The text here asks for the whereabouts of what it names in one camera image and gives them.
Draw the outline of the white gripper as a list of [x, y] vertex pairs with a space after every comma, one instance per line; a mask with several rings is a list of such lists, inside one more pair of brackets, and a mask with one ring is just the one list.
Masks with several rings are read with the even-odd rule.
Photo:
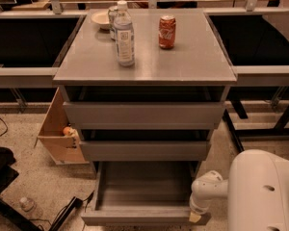
[[215, 170], [197, 178], [191, 186], [189, 222], [197, 223], [204, 215], [214, 198], [223, 197], [223, 178]]

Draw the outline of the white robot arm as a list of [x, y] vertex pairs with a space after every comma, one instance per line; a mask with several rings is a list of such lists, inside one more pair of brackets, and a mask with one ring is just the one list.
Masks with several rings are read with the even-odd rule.
[[227, 199], [228, 231], [289, 231], [289, 161], [263, 150], [238, 154], [226, 180], [215, 170], [191, 186], [189, 221]]

